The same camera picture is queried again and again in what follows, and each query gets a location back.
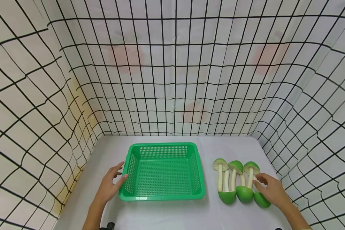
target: toy mushroom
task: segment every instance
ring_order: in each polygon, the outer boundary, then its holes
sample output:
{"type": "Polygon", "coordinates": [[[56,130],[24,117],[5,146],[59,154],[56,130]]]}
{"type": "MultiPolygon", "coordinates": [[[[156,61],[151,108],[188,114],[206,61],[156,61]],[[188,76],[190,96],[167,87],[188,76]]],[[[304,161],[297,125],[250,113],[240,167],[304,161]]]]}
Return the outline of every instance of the toy mushroom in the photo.
{"type": "Polygon", "coordinates": [[[233,160],[229,163],[229,169],[233,171],[231,175],[230,191],[235,192],[236,174],[240,174],[240,176],[243,174],[243,164],[239,160],[233,160]]]}
{"type": "Polygon", "coordinates": [[[235,200],[235,192],[229,191],[230,172],[228,164],[224,159],[218,158],[213,162],[213,168],[218,171],[218,196],[225,204],[232,204],[235,200]]]}
{"type": "Polygon", "coordinates": [[[255,192],[253,195],[253,199],[261,208],[268,208],[269,206],[271,206],[271,203],[260,192],[255,192]]]}
{"type": "Polygon", "coordinates": [[[242,203],[249,203],[252,201],[252,198],[254,196],[253,193],[253,177],[254,175],[260,173],[259,167],[256,163],[250,161],[247,162],[243,167],[244,172],[248,174],[248,184],[247,186],[238,186],[236,188],[236,194],[238,195],[238,199],[242,203]]]}

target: forearm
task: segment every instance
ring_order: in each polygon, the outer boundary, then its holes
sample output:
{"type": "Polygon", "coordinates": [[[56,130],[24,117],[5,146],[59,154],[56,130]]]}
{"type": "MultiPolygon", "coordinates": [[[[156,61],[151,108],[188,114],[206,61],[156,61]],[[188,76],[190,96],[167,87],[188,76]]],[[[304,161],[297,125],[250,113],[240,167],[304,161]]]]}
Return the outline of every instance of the forearm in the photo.
{"type": "Polygon", "coordinates": [[[93,200],[88,209],[86,221],[82,230],[99,230],[101,217],[106,203],[97,199],[93,200]]]}
{"type": "Polygon", "coordinates": [[[291,202],[279,207],[288,220],[292,230],[311,229],[296,206],[291,202]]]}

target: grid wall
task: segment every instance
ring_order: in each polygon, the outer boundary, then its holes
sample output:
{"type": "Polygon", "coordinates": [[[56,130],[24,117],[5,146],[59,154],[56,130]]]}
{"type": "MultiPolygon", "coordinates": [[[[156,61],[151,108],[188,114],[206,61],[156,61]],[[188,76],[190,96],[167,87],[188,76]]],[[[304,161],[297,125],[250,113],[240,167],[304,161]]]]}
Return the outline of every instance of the grid wall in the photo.
{"type": "Polygon", "coordinates": [[[0,229],[51,229],[100,135],[253,136],[345,229],[345,0],[0,0],[0,229]]]}

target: basket rim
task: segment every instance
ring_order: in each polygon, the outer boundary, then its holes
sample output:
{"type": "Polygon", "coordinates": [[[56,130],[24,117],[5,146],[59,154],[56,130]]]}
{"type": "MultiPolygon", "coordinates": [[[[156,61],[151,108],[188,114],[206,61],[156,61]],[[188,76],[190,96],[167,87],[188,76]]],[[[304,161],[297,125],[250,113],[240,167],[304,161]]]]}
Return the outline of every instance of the basket rim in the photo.
{"type": "Polygon", "coordinates": [[[124,169],[122,172],[123,176],[126,174],[127,169],[129,167],[129,162],[130,158],[132,155],[132,148],[135,146],[146,146],[146,145],[160,145],[160,146],[171,146],[171,145],[192,145],[194,147],[194,150],[196,152],[196,160],[197,160],[197,170],[199,174],[199,182],[201,184],[201,193],[195,194],[195,195],[166,195],[166,196],[124,196],[122,194],[122,191],[124,190],[125,184],[123,184],[120,189],[119,189],[119,198],[122,201],[173,201],[173,200],[194,200],[194,199],[202,199],[206,195],[206,186],[204,184],[204,175],[203,175],[203,169],[202,169],[202,163],[201,163],[201,157],[198,152],[197,145],[192,142],[161,142],[161,143],[135,143],[129,147],[125,164],[124,164],[124,169]]]}

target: left hand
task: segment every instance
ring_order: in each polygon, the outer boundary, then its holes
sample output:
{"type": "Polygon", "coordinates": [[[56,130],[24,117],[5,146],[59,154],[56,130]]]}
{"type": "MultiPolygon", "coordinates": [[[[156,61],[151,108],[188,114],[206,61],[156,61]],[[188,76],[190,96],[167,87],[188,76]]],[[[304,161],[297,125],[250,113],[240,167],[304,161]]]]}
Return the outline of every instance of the left hand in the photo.
{"type": "Polygon", "coordinates": [[[95,200],[100,201],[101,203],[106,204],[109,200],[114,198],[114,196],[119,191],[120,187],[127,180],[128,174],[122,176],[122,178],[114,184],[112,180],[117,176],[121,175],[121,172],[118,170],[122,169],[124,162],[120,162],[117,166],[114,166],[109,169],[107,174],[103,177],[100,187],[95,196],[95,200]]]}

